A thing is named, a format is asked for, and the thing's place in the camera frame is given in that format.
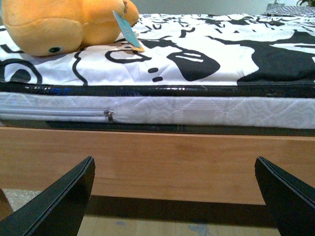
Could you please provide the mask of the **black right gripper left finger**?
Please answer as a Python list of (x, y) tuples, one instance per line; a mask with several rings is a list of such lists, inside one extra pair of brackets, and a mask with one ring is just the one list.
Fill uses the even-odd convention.
[(75, 236), (95, 177), (89, 156), (0, 223), (2, 236)]

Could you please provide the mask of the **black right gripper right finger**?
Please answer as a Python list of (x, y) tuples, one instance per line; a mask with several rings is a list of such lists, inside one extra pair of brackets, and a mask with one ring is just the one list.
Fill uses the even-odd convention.
[(315, 234), (315, 189), (264, 157), (255, 161), (255, 177), (282, 236)]

